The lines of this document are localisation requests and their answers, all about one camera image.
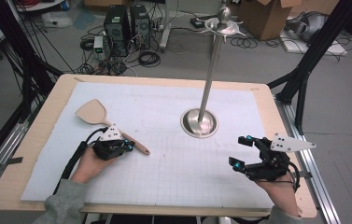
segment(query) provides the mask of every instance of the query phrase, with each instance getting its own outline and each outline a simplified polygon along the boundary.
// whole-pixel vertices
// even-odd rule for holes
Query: floor
[[[67,15],[74,22],[71,27],[48,30],[46,35],[70,66],[77,68],[82,63],[80,37],[101,25],[104,14],[72,7]],[[192,28],[189,18],[191,15],[179,13],[172,23]],[[123,76],[205,79],[211,43],[209,35],[173,30],[167,50],[160,54],[159,66],[137,66]],[[265,42],[256,42],[257,47],[243,49],[232,43],[227,41],[221,48],[214,80],[269,83],[292,71],[302,58],[302,54],[286,53],[281,45],[271,48]],[[41,44],[50,64],[63,71],[69,70],[48,42]],[[344,43],[344,47],[352,49],[352,44]],[[273,89],[273,93],[280,91],[281,87]],[[0,129],[20,101],[10,66],[6,59],[0,60]],[[318,145],[312,153],[341,222],[352,223],[352,50],[339,62],[332,56],[323,57],[313,71],[307,88],[303,130],[306,139]],[[31,223],[40,214],[0,212],[0,223],[16,219],[18,223]],[[305,223],[325,222],[318,216],[306,219]]]

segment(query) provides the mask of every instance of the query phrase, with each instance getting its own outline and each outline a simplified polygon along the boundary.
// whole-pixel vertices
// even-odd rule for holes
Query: wooden table
[[[63,75],[39,111],[30,130],[25,135],[13,158],[23,157],[22,163],[10,164],[0,178],[0,210],[42,211],[43,203],[22,202],[21,195],[30,178],[40,150],[49,139],[51,130],[62,113],[68,99],[79,82],[119,83],[130,85],[154,85],[170,87],[204,88],[204,81],[143,78],[143,77],[98,77],[84,75]],[[283,121],[275,105],[273,95],[264,84],[213,82],[213,89],[252,91],[263,124],[265,135],[271,138],[275,133],[287,134]],[[294,154],[291,160],[299,166]],[[296,194],[300,213],[303,217],[315,217],[317,210],[304,179]],[[93,204],[87,203],[82,212],[112,214],[150,214],[214,217],[261,217],[267,209],[238,209],[211,207],[173,207],[149,205]]]

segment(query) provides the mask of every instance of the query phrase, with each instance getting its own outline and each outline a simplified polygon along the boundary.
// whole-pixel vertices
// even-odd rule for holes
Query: round steel base
[[[192,137],[206,138],[216,133],[218,129],[217,117],[210,111],[205,110],[202,121],[198,121],[199,108],[186,111],[181,116],[182,129]]]

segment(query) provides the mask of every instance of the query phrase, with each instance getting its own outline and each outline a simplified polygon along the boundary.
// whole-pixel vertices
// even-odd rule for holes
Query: wooden spatula
[[[105,126],[111,126],[111,122],[106,119],[106,108],[97,100],[90,100],[85,105],[81,106],[77,112],[77,116],[85,120],[90,124],[104,124]],[[132,138],[129,134],[119,130],[120,134],[129,141],[135,142],[135,147],[145,155],[149,155],[149,150],[144,147],[141,143]]]

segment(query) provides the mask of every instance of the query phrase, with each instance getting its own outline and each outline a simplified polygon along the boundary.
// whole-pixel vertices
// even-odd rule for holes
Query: human hand
[[[271,198],[272,202],[283,210],[283,212],[299,217],[298,205],[295,199],[294,188],[292,187],[291,175],[280,176],[276,181],[257,180],[255,183],[263,188]]]
[[[86,148],[79,160],[79,165],[74,172],[71,180],[78,183],[88,183],[89,180],[99,175],[109,164],[115,161],[113,158],[108,161],[99,159],[92,147]]]

